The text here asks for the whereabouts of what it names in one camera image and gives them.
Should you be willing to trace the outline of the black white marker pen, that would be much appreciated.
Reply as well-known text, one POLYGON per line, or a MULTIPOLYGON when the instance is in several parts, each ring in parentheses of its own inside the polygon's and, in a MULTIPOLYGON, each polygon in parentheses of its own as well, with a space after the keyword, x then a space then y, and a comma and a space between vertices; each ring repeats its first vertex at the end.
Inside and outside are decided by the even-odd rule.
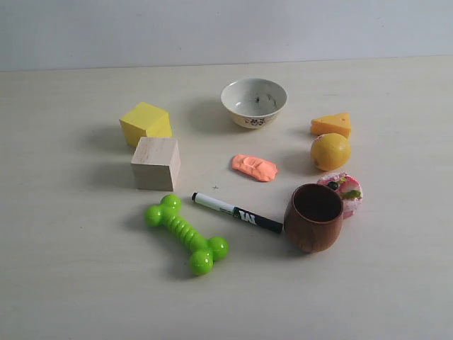
POLYGON ((226 213, 238 220, 269 230, 271 232, 274 232, 275 234, 280 234, 283 230, 283 224, 281 222, 270 220, 254 212, 250 212, 235 205, 225 203, 208 195, 195 192, 192 194, 191 199, 194 203, 221 213, 226 213))

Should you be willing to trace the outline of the orange cheese wedge toy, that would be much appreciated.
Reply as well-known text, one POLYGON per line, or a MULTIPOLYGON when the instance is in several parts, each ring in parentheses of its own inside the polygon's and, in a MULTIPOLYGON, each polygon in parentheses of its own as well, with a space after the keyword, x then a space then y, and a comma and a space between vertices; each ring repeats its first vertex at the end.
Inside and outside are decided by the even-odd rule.
POLYGON ((313 135, 337 133, 348 139, 351 131, 350 114, 347 112, 327 115, 311 121, 310 132, 313 135))

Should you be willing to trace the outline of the brown wooden cup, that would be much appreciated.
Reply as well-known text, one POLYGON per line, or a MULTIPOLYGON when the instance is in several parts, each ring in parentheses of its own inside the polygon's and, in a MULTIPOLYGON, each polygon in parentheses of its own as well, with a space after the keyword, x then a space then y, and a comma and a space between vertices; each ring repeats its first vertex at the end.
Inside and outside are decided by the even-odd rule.
POLYGON ((292 194, 283 228, 287 238, 306 253, 330 248, 343 226, 343 201, 331 188, 307 183, 292 194))

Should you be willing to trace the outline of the pink cake slice toy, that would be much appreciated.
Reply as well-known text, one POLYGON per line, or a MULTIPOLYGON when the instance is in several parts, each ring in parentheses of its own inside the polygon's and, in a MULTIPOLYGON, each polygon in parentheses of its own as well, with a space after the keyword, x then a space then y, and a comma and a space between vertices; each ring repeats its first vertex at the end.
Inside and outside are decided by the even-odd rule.
POLYGON ((334 190, 343 202, 343 218, 353 216, 363 201, 360 182, 345 172, 329 173, 318 179, 317 184, 334 190))

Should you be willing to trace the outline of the green bone dog toy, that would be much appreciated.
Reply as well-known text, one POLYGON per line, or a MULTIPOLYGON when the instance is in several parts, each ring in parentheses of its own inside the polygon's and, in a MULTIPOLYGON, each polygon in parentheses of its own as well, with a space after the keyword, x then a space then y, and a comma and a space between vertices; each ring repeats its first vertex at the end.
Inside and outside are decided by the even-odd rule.
POLYGON ((209 273, 216 261, 229 253, 229 243, 223 237, 202 236, 180 215, 181 199, 165 195, 158 205, 151 205, 144 213, 144 220, 150 227, 165 227, 191 252, 189 266, 196 276, 209 273))

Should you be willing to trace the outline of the yellow lemon toy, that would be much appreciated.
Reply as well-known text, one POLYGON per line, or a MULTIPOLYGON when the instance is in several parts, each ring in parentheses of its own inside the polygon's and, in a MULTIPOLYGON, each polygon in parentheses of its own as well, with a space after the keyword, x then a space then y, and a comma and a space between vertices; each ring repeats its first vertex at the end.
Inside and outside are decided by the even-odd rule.
POLYGON ((312 143, 311 158, 322 171, 331 171, 344 165, 350 158, 349 140, 338 133, 319 135, 312 143))

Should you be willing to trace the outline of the yellow cube block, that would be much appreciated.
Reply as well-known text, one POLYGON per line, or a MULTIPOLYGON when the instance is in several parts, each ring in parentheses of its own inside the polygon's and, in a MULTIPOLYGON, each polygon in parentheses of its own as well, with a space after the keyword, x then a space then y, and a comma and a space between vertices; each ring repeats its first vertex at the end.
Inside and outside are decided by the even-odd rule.
POLYGON ((136 147, 141 137, 173 136, 169 113, 152 104, 141 102, 120 119, 129 146, 136 147))

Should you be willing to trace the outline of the white floral ceramic bowl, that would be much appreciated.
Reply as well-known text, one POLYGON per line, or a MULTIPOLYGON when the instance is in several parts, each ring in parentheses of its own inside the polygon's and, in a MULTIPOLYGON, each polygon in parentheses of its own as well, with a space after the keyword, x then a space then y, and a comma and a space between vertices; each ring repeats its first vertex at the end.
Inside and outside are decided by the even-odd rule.
POLYGON ((248 129, 269 125, 286 106, 287 100, 287 91, 282 86, 261 78, 234 81, 220 94, 220 101, 230 112, 233 122, 248 129))

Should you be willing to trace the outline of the orange clay lump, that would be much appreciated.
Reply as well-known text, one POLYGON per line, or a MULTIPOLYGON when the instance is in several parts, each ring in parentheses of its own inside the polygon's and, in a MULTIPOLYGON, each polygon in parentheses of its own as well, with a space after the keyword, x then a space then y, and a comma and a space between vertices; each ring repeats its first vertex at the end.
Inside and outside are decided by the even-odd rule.
POLYGON ((276 164, 259 157, 252 157, 245 154, 235 155, 231 160, 231 167, 233 170, 240 171, 261 182, 275 180, 278 173, 276 164))

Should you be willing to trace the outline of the plain wooden cube block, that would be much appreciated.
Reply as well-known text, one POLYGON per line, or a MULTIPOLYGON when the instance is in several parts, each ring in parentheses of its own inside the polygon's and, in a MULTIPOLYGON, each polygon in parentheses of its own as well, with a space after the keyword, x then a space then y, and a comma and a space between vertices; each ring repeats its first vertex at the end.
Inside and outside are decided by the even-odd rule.
POLYGON ((141 137, 131 160, 136 187, 150 191, 174 191, 180 165, 174 138, 141 137))

